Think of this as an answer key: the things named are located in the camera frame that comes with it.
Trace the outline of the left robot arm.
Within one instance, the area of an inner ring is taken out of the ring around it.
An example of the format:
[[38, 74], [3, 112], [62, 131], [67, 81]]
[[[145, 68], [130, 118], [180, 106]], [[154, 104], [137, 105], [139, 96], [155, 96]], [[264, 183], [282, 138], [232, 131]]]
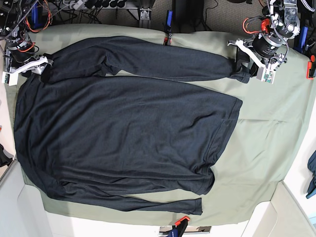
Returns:
[[314, 0], [267, 0], [261, 16], [244, 19], [242, 29], [249, 39], [228, 41], [237, 48], [236, 68], [248, 71], [260, 81], [273, 83], [276, 70], [287, 62], [288, 41], [298, 38], [304, 50], [308, 27], [304, 24], [316, 12]]

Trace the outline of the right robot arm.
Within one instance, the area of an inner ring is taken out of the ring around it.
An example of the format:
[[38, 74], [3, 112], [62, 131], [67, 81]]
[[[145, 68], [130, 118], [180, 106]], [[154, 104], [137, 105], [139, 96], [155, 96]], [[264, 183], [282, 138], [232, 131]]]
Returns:
[[1, 82], [18, 84], [20, 74], [41, 75], [53, 65], [50, 55], [39, 55], [39, 47], [29, 33], [37, 34], [52, 23], [46, 0], [2, 0], [0, 2], [0, 40], [4, 47]]

